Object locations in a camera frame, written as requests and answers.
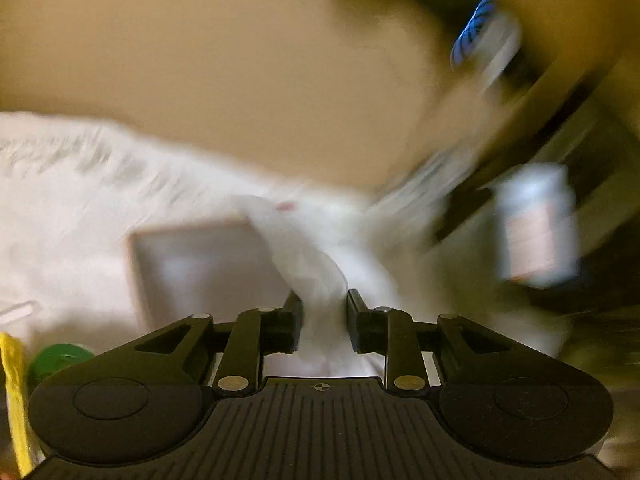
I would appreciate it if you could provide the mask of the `white soft cloth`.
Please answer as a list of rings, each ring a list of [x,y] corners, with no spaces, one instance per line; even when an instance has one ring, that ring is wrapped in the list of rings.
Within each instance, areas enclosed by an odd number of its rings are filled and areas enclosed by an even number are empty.
[[[311,226],[296,211],[285,212],[269,200],[241,196],[239,210],[266,242],[272,262],[303,304],[303,321],[294,364],[299,376],[381,376],[382,356],[357,353],[347,330],[346,299],[357,289],[370,307],[390,306],[397,286],[369,247],[334,240]]]

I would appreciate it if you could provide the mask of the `white labelled bottle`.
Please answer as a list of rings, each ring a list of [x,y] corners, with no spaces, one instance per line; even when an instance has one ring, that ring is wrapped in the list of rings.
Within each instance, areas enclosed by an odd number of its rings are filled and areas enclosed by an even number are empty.
[[[575,194],[567,168],[559,164],[518,166],[500,178],[492,192],[500,278],[536,289],[576,278]]]

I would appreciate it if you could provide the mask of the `green lid jar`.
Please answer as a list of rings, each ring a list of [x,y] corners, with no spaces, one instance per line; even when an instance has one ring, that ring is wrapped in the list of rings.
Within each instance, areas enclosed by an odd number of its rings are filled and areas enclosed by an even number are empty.
[[[78,344],[51,344],[32,359],[27,372],[28,390],[34,390],[48,377],[70,366],[86,362],[94,353]]]

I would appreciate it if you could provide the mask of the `white fluffy blanket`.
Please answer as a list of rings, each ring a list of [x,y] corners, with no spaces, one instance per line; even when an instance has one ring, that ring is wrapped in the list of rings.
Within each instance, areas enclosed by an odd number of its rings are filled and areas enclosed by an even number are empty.
[[[338,242],[369,247],[397,286],[390,307],[418,321],[457,313],[556,356],[570,326],[497,280],[491,216],[446,244],[433,238],[451,182],[440,171],[381,196],[267,174],[137,134],[114,122],[1,117],[1,304],[32,351],[73,342],[104,352],[149,333],[132,302],[128,236],[145,228],[247,220],[256,196]]]

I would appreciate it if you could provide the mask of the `yellow fuzzy strip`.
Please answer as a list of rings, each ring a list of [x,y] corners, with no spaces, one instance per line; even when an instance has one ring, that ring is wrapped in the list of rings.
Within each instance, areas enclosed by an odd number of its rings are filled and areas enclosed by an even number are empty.
[[[17,470],[25,478],[35,467],[27,417],[25,349],[22,342],[1,334],[1,366],[4,371],[4,396],[8,404],[8,422]]]

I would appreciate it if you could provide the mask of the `blue striped black sock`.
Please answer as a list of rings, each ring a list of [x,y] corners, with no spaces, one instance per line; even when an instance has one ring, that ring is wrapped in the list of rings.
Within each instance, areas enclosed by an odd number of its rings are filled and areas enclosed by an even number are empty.
[[[465,28],[454,42],[449,55],[452,68],[460,67],[480,52],[480,43],[488,35],[489,26],[502,25],[501,36],[490,48],[497,53],[502,47],[510,46],[513,53],[521,45],[522,31],[518,20],[501,9],[501,0],[480,0]]]

